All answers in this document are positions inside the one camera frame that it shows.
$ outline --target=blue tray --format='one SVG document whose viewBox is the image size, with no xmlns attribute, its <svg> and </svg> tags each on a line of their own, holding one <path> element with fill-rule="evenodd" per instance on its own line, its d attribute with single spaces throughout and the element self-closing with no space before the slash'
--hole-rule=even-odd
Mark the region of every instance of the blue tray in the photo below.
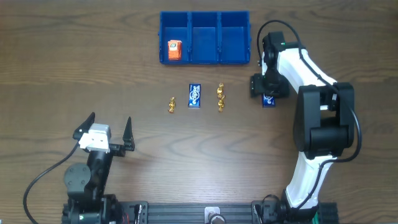
<svg viewBox="0 0 398 224">
<path fill-rule="evenodd" d="M 169 61 L 169 40 L 182 41 L 182 59 Z M 163 64 L 243 64 L 250 61 L 248 11 L 160 12 L 159 60 Z"/>
</svg>

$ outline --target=black cable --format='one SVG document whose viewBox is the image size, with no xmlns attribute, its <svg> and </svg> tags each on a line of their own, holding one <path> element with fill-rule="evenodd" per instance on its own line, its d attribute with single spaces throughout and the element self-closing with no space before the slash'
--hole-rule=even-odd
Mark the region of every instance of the black cable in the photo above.
<svg viewBox="0 0 398 224">
<path fill-rule="evenodd" d="M 323 167 L 325 166 L 325 164 L 330 163 L 330 162 L 349 162 L 349 161 L 352 161 L 353 159 L 355 159 L 355 157 L 359 154 L 359 152 L 360 152 L 360 150 L 361 150 L 361 146 L 362 146 L 362 132 L 361 132 L 361 127 L 360 127 L 360 125 L 359 125 L 358 117 L 356 116 L 355 111 L 347 104 L 347 101 L 344 99 L 344 97 L 342 97 L 342 96 L 340 95 L 339 91 L 338 91 L 332 84 L 330 84 L 330 83 L 328 83 L 326 80 L 324 80 L 324 79 L 322 78 L 322 76 L 321 76 L 320 74 L 318 74 L 318 73 L 307 63 L 307 61 L 305 61 L 305 59 L 304 59 L 304 57 L 303 57 L 303 54 L 302 54 L 303 44 L 301 43 L 301 40 L 300 40 L 300 37 L 299 37 L 297 31 L 296 31 L 290 24 L 288 24 L 288 23 L 286 23 L 286 22 L 284 22 L 284 21 L 280 21 L 280 20 L 271 20 L 271 21 L 268 21 L 268 22 L 266 22 L 265 24 L 263 24 L 263 25 L 261 26 L 261 28 L 259 29 L 259 32 L 257 33 L 257 51 L 258 51 L 258 53 L 259 53 L 260 60 L 262 60 L 261 53 L 260 53 L 260 46 L 259 46 L 260 33 L 261 33 L 261 30 L 262 30 L 266 25 L 270 24 L 271 22 L 278 22 L 278 23 L 281 23 L 281 24 L 287 26 L 287 27 L 293 32 L 293 34 L 294 34 L 294 36 L 296 37 L 297 42 L 298 42 L 298 54 L 300 55 L 300 60 L 303 61 L 303 63 L 305 64 L 305 66 L 307 66 L 307 68 L 308 68 L 319 80 L 321 80 L 321 82 L 323 82 L 327 87 L 329 87 L 330 89 L 332 89 L 332 90 L 339 96 L 340 101 L 342 101 L 343 103 L 346 104 L 346 106 L 349 108 L 349 112 L 351 113 L 351 115 L 352 115 L 353 118 L 354 118 L 356 130 L 357 130 L 357 132 L 356 132 L 356 134 L 357 134 L 357 145 L 356 145 L 356 149 L 355 149 L 353 155 L 351 155 L 350 157 L 345 158 L 345 159 L 329 159 L 329 160 L 323 161 L 323 162 L 319 165 L 318 175 L 317 175 L 317 178 L 316 178 L 316 180 L 315 180 L 314 186 L 313 186 L 312 190 L 310 191 L 310 193 L 308 193 L 308 195 L 307 195 L 307 197 L 305 198 L 305 200 L 304 200 L 297 208 L 295 208 L 296 211 L 298 211 L 303 205 L 305 205 L 305 204 L 308 202 L 308 200 L 310 200 L 310 198 L 312 197 L 313 193 L 316 191 L 316 189 L 317 189 L 317 187 L 318 187 L 318 183 L 319 183 L 320 176 L 321 176 L 321 174 L 322 174 L 322 169 L 323 169 Z"/>
<path fill-rule="evenodd" d="M 73 147 L 73 149 L 69 152 L 69 154 L 63 158 L 61 161 L 57 162 L 56 164 L 52 165 L 50 168 L 46 169 L 43 173 L 41 173 L 40 175 L 38 175 L 30 184 L 29 186 L 27 186 L 25 194 L 24 194 L 24 199 L 23 199 L 23 204 L 24 204 L 24 210 L 25 213 L 27 215 L 27 217 L 30 219 L 30 221 L 33 224 L 39 224 L 30 214 L 29 209 L 27 208 L 27 195 L 29 194 L 30 189 L 33 187 L 34 184 L 36 184 L 36 182 L 42 178 L 45 174 L 48 174 L 51 170 L 53 170 L 54 168 L 56 168 L 57 166 L 61 165 L 63 162 L 65 162 L 67 159 L 69 159 L 69 157 L 72 156 L 72 154 L 76 151 L 77 147 L 78 147 L 79 143 L 77 142 L 75 144 L 75 147 Z"/>
</svg>

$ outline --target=wooden surface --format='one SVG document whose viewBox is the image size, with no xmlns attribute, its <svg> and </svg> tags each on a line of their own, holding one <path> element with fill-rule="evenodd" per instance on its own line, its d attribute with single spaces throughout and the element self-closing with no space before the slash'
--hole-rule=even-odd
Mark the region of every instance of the wooden surface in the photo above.
<svg viewBox="0 0 398 224">
<path fill-rule="evenodd" d="M 111 126 L 113 142 L 133 120 L 137 149 L 114 159 L 106 188 L 120 200 L 251 202 L 281 194 L 297 161 L 295 94 L 273 109 L 249 98 L 249 77 L 259 72 L 254 41 L 249 65 L 161 65 L 159 11 L 182 10 L 250 10 L 253 39 L 269 19 L 291 23 L 325 73 L 352 83 L 363 129 L 361 154 L 332 166 L 320 200 L 338 202 L 342 223 L 398 222 L 397 1 L 42 0 L 0 2 L 4 223 L 29 222 L 25 188 L 69 153 L 73 130 L 92 111 Z M 268 30 L 293 40 L 282 26 Z M 202 84 L 199 110 L 187 108 L 189 83 Z M 167 112 L 171 96 L 175 114 Z M 40 223 L 60 223 L 63 174 L 86 158 L 76 152 L 33 187 L 28 204 Z"/>
</svg>

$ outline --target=gold candy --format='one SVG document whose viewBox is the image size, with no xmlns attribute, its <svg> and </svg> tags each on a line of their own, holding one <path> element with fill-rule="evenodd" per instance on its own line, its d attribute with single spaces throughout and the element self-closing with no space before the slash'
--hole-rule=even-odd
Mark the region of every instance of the gold candy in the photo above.
<svg viewBox="0 0 398 224">
<path fill-rule="evenodd" d="M 224 108 L 224 99 L 225 96 L 223 95 L 221 97 L 221 99 L 218 101 L 218 112 L 223 112 L 223 108 Z"/>
<path fill-rule="evenodd" d="M 169 103 L 169 112 L 174 113 L 174 108 L 175 108 L 175 98 L 174 96 L 170 98 L 170 103 Z"/>
<path fill-rule="evenodd" d="M 221 99 L 223 97 L 223 93 L 224 93 L 224 83 L 220 83 L 218 84 L 217 88 L 217 97 Z"/>
</svg>

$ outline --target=wooden table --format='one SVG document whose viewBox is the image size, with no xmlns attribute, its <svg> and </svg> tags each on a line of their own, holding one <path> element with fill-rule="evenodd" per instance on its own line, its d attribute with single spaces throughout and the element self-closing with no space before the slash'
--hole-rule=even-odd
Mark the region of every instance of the wooden table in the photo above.
<svg viewBox="0 0 398 224">
<path fill-rule="evenodd" d="M 159 63 L 159 11 L 250 10 L 251 35 L 270 19 L 291 23 L 314 62 L 351 82 L 362 124 L 356 160 L 332 166 L 320 200 L 337 202 L 342 223 L 398 221 L 397 1 L 2 1 L 0 3 L 0 219 L 28 223 L 22 196 L 31 180 L 74 145 L 92 112 L 113 142 L 128 116 L 136 151 L 115 158 L 106 193 L 148 202 L 251 202 L 280 195 L 293 175 L 296 94 L 261 108 L 249 97 L 259 72 L 256 43 L 243 66 Z M 269 30 L 285 31 L 272 25 Z M 225 85 L 219 113 L 216 88 Z M 187 108 L 188 84 L 202 106 Z M 175 114 L 168 113 L 171 96 Z M 353 149 L 346 149 L 349 156 Z M 44 176 L 28 205 L 40 223 L 60 223 L 65 169 Z"/>
</svg>

